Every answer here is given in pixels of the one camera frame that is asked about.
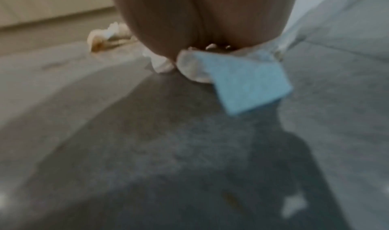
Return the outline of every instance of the white tissue paper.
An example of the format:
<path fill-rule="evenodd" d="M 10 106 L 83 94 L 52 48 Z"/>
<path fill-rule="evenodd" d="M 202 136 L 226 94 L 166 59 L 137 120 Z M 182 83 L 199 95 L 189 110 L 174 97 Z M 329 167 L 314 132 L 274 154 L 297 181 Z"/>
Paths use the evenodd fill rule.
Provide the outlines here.
<path fill-rule="evenodd" d="M 229 55 L 244 57 L 257 50 L 265 50 L 273 54 L 277 59 L 282 59 L 285 51 L 296 39 L 300 28 L 300 19 L 322 1 L 324 0 L 296 0 L 289 20 L 280 37 L 261 45 L 232 52 Z M 177 65 L 174 65 L 169 59 L 163 56 L 154 54 L 147 48 L 145 48 L 144 56 L 151 59 L 152 66 L 157 73 L 167 73 L 177 68 L 184 76 L 192 81 L 212 83 L 211 77 L 204 71 L 204 65 L 198 64 L 199 61 L 197 60 L 191 60 L 193 58 L 190 56 L 191 53 L 195 53 L 195 51 L 187 50 L 185 53 L 181 53 L 177 60 Z"/>

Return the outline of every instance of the skin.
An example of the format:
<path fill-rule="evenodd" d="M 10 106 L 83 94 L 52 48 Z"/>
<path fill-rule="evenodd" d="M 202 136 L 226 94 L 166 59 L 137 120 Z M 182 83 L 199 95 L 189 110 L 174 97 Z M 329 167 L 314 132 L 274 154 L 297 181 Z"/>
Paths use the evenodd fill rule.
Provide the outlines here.
<path fill-rule="evenodd" d="M 278 37 L 295 0 L 114 0 L 134 35 L 173 61 L 209 44 L 239 49 Z"/>

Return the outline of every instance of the gray floor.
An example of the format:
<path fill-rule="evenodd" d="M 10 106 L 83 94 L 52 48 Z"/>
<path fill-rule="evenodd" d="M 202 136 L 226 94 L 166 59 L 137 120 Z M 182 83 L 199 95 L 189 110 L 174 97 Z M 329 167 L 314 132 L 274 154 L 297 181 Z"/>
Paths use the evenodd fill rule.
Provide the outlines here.
<path fill-rule="evenodd" d="M 227 117 L 131 45 L 0 58 L 0 229 L 389 229 L 389 0 L 327 0 Z"/>

